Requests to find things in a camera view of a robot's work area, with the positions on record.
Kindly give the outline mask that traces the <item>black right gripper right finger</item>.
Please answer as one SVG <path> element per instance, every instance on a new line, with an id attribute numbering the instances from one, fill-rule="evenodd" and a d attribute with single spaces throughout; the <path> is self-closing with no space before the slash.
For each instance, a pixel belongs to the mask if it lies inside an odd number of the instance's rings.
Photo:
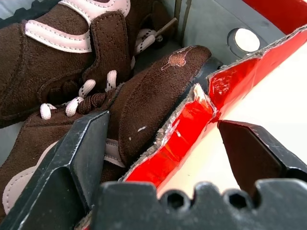
<path id="1" fill-rule="evenodd" d="M 262 126 L 220 120 L 217 127 L 237 184 L 249 195 L 257 180 L 307 180 L 307 165 Z"/>

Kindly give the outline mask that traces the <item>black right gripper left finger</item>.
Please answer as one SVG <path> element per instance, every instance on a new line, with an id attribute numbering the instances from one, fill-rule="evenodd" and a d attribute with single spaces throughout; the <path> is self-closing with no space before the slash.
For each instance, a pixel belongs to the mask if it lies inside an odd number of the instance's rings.
<path id="1" fill-rule="evenodd" d="M 71 230 L 93 205 L 106 148 L 109 111 L 77 119 L 47 152 L 1 224 L 3 230 Z"/>

